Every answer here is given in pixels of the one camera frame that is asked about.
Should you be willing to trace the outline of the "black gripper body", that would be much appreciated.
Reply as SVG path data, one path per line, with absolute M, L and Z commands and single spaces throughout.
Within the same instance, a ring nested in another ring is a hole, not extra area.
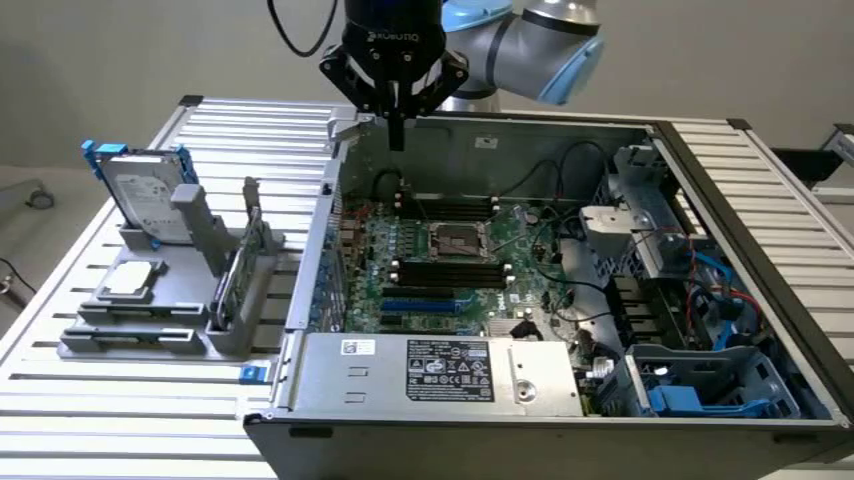
M 341 46 L 375 86 L 415 83 L 445 49 L 440 1 L 345 1 Z

